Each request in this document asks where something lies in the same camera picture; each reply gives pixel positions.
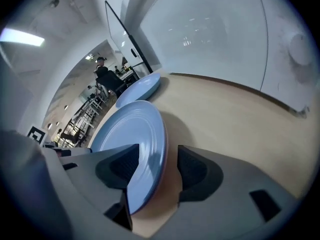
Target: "desk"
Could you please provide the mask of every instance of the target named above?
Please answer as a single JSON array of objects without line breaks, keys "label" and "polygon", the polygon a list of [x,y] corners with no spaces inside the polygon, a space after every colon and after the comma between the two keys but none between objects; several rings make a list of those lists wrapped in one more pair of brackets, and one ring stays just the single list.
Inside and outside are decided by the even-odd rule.
[{"label": "desk", "polygon": [[126,78],[131,77],[133,74],[135,74],[136,72],[134,72],[133,70],[129,70],[128,72],[124,73],[122,76],[120,76],[119,78],[124,81]]},{"label": "desk", "polygon": [[[134,233],[151,236],[177,209],[182,189],[177,169],[178,145],[248,161],[295,197],[305,194],[319,154],[319,96],[303,119],[232,85],[210,78],[156,72],[161,73],[161,84],[149,101],[159,109],[165,122],[168,157],[158,191],[132,216]],[[116,110],[114,105],[103,118],[89,147]]]}]

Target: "floor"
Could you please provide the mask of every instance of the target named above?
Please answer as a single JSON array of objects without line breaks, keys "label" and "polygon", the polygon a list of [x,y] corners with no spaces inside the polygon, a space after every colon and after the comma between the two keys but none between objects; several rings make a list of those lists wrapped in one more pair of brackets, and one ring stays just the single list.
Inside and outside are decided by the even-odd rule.
[{"label": "floor", "polygon": [[87,148],[89,146],[90,140],[93,137],[95,131],[97,130],[97,126],[100,124],[100,122],[102,121],[102,119],[105,117],[105,115],[108,113],[108,111],[110,110],[110,108],[112,108],[112,106],[116,103],[117,101],[117,97],[114,93],[109,95],[109,98],[107,99],[106,103],[101,103],[100,106],[102,107],[102,109],[100,109],[98,111],[99,115],[96,115],[92,121],[92,125],[94,126],[94,128],[89,127],[87,133],[86,133],[86,139],[85,141],[82,143],[82,147],[83,148]]}]

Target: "office chair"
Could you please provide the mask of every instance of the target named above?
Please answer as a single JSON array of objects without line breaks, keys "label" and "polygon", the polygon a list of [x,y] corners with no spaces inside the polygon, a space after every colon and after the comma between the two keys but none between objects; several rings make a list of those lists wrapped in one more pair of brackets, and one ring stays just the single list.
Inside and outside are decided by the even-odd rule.
[{"label": "office chair", "polygon": [[97,83],[113,91],[117,98],[128,88],[127,84],[122,81],[116,74],[109,70],[104,76],[96,79]]}]

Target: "man with cap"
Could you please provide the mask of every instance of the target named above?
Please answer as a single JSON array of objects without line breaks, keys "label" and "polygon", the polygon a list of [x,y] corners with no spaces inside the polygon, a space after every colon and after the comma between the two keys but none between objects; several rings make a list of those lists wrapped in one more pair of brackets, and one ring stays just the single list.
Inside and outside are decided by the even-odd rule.
[{"label": "man with cap", "polygon": [[[107,72],[108,68],[105,65],[105,59],[103,57],[98,57],[96,60],[96,70],[94,71],[95,78],[101,78],[103,77]],[[96,83],[96,87],[103,92],[105,98],[107,99],[109,97],[108,90],[103,86],[98,83]]]},{"label": "man with cap", "polygon": [[95,78],[101,78],[103,77],[107,71],[108,71],[108,68],[105,65],[105,59],[103,57],[99,57],[97,60],[96,60],[96,70],[94,71],[94,74],[95,74]]}]

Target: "ceiling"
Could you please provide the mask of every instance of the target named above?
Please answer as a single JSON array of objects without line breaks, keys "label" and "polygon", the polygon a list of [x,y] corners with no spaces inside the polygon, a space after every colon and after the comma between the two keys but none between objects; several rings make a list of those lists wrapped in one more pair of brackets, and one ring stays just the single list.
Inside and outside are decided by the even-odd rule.
[{"label": "ceiling", "polygon": [[27,0],[8,23],[8,28],[45,39],[41,47],[2,43],[12,70],[33,93],[39,92],[40,74],[50,70],[64,56],[68,37],[81,25],[98,18],[94,0]]},{"label": "ceiling", "polygon": [[49,135],[55,131],[55,123],[60,122],[64,117],[66,113],[64,107],[70,105],[95,79],[95,60],[100,56],[107,59],[113,56],[112,48],[108,41],[104,41],[95,49],[88,51],[88,54],[94,55],[93,60],[89,61],[83,58],[79,61],[61,83],[48,107],[42,127],[46,129],[46,126],[52,123]]}]

